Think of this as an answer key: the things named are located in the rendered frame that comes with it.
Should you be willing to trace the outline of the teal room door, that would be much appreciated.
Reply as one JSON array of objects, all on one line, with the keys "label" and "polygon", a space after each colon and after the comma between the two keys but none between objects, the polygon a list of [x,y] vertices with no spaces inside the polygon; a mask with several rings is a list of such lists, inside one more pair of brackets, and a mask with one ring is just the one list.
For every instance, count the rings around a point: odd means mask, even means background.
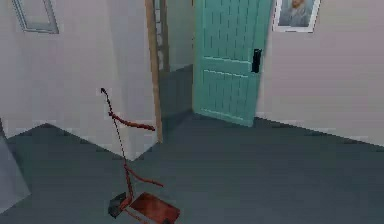
[{"label": "teal room door", "polygon": [[[273,0],[194,0],[193,111],[251,127]],[[258,73],[252,72],[261,49]]]}]

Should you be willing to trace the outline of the white framed portrait picture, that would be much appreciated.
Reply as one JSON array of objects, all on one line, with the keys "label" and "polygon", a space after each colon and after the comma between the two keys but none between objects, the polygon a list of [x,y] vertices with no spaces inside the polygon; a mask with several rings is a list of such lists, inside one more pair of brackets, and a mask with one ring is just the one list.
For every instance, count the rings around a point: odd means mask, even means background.
[{"label": "white framed portrait picture", "polygon": [[276,0],[274,32],[313,33],[321,0]]}]

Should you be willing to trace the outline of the grey framed wall picture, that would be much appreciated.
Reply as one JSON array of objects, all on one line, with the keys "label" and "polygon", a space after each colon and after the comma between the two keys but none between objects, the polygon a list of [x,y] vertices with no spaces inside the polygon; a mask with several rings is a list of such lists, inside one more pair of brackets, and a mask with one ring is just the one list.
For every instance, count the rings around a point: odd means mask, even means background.
[{"label": "grey framed wall picture", "polygon": [[59,33],[51,0],[12,0],[12,3],[24,32]]}]

